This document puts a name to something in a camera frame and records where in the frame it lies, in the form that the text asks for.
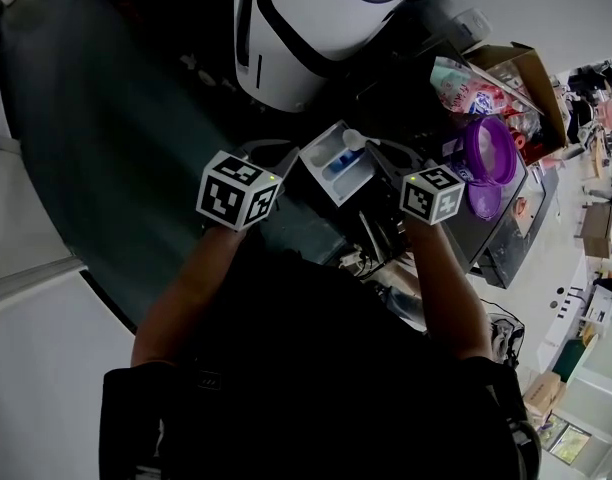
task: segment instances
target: cardboard box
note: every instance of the cardboard box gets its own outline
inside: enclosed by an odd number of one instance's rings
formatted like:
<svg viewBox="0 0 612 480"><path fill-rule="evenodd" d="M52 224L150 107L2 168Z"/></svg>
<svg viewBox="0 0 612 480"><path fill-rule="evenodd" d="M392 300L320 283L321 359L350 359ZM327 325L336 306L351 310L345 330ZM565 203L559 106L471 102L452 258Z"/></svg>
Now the cardboard box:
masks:
<svg viewBox="0 0 612 480"><path fill-rule="evenodd" d="M536 417L550 413L566 392L566 384L553 372L542 373L524 395L524 405Z"/></svg>
<svg viewBox="0 0 612 480"><path fill-rule="evenodd" d="M610 258L612 243L612 205L595 203L586 210L579 234L586 256Z"/></svg>
<svg viewBox="0 0 612 480"><path fill-rule="evenodd" d="M566 145L566 128L555 91L539 55L530 46L512 45L485 45L470 52L466 58L485 71L507 61L512 61L517 67L531 100L544 113L544 142L528 142L521 149L524 162L530 165Z"/></svg>

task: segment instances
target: cable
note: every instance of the cable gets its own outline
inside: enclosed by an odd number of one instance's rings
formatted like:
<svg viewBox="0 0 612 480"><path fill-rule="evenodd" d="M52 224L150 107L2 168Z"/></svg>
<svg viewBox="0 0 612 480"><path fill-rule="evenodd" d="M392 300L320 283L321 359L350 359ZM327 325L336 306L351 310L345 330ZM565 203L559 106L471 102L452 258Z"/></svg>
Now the cable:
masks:
<svg viewBox="0 0 612 480"><path fill-rule="evenodd" d="M520 324L522 324L524 326L524 329L526 329L526 326L524 325L524 322L522 322L519 318L517 318L513 313L511 313L510 311L508 311L507 309L504 309L503 307L501 307L499 304L497 304L496 302L489 302L487 300L484 299L479 299L482 302L485 302L486 304L490 304L491 306L497 306L499 309L501 309L504 313L506 313L507 315L512 316L515 320L517 320Z"/></svg>
<svg viewBox="0 0 612 480"><path fill-rule="evenodd" d="M570 293L570 292L568 292L568 296L575 297L576 299L581 300L584 303L584 306L588 306L588 302L586 302L586 299L584 299L583 297L580 297L579 295L575 295L574 293Z"/></svg>
<svg viewBox="0 0 612 480"><path fill-rule="evenodd" d="M362 272L364 272L364 269L366 268L366 263L367 263L366 255L364 253L361 253L359 257L362 259L363 265L362 265L362 269L359 272L357 272L357 274L355 274L355 277L360 277L362 275ZM371 267L372 267L373 266L373 259L372 258L370 260L370 263L371 263Z"/></svg>
<svg viewBox="0 0 612 480"><path fill-rule="evenodd" d="M372 276L375 272L377 272L378 270L384 268L386 265L388 265L388 261L385 261L383 263L380 263L379 265L377 265L374 269L372 269L370 272L364 274L360 279L363 281L364 279L368 279L370 276Z"/></svg>
<svg viewBox="0 0 612 480"><path fill-rule="evenodd" d="M361 275L361 273L364 271L364 268L366 268L366 265L368 264L368 260L370 260L370 267L368 267L368 272L366 272L364 275ZM364 268L362 268L359 274L355 276L355 277L358 277L360 281L363 281L368 276L370 276L372 273L372 268L373 268L373 257L372 256L369 256L368 258L364 258Z"/></svg>

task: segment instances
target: hand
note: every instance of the hand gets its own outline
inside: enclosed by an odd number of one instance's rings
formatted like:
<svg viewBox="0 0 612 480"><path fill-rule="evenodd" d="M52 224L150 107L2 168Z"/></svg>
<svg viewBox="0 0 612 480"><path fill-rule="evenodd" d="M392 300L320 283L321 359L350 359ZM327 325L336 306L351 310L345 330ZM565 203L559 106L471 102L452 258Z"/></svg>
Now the hand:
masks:
<svg viewBox="0 0 612 480"><path fill-rule="evenodd" d="M404 228L406 229L406 236L411 242L418 238L423 239L436 236L441 229L438 228L437 224L430 226L410 215L406 215L406 218L404 219Z"/></svg>
<svg viewBox="0 0 612 480"><path fill-rule="evenodd" d="M206 230L203 240L219 241L226 245L238 246L246 238L248 229L242 231L234 231L222 224L216 224Z"/></svg>

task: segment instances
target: table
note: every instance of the table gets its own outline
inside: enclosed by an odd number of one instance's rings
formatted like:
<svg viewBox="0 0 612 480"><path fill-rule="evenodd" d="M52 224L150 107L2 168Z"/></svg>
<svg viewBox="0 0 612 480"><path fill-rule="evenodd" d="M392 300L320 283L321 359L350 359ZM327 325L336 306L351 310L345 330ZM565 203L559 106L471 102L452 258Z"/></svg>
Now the table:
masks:
<svg viewBox="0 0 612 480"><path fill-rule="evenodd" d="M366 136L406 144L424 158L443 162L442 146L479 116L451 114L444 109L429 84L436 56L465 63L448 41L440 39L424 51L416 52L414 62L395 64L389 72L380 73L379 81L373 84L353 81L357 87L369 88L359 90L357 104L346 117L348 124L356 126ZM459 213L442 223L464 272L472 271L502 227L528 176L521 155L517 157L515 177L504 187L501 210L493 219L484 221L476 217L464 193ZM478 269L473 273L482 274Z"/></svg>
<svg viewBox="0 0 612 480"><path fill-rule="evenodd" d="M522 234L517 222L509 213L502 219L497 233L491 238L484 254L478 260L482 276L492 286L508 288L517 275L557 192L559 184L557 170L554 167L547 169L541 176L541 182L544 199L526 235Z"/></svg>
<svg viewBox="0 0 612 480"><path fill-rule="evenodd" d="M596 133L596 139L591 146L593 170L595 171L595 176L600 180L605 180L610 177L610 174L607 173L609 169L604 167L604 160L610 160L610 155L606 151L605 140L606 134L603 131L598 131Z"/></svg>
<svg viewBox="0 0 612 480"><path fill-rule="evenodd" d="M106 0L1 9L2 99L28 173L64 241L137 324L201 233L194 208L203 166L257 133L244 107L216 108L157 46ZM315 137L339 117L295 116L275 128ZM281 211L261 225L268 246L328 261L343 233L287 185ZM499 222L460 212L448 225L465 271Z"/></svg>
<svg viewBox="0 0 612 480"><path fill-rule="evenodd" d="M612 250L612 204L594 203L587 207L580 233L587 256L610 258Z"/></svg>

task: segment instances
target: white wall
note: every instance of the white wall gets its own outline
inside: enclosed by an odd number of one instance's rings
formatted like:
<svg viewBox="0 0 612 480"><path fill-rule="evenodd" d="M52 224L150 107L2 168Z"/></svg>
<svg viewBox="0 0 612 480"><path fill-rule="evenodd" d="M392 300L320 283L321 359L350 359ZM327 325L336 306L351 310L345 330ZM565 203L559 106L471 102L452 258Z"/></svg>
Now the white wall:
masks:
<svg viewBox="0 0 612 480"><path fill-rule="evenodd" d="M0 480L94 480L103 375L132 334L77 274L0 310Z"/></svg>
<svg viewBox="0 0 612 480"><path fill-rule="evenodd" d="M451 0L452 15L478 7L493 32L487 43L537 49L555 74L612 57L612 0Z"/></svg>

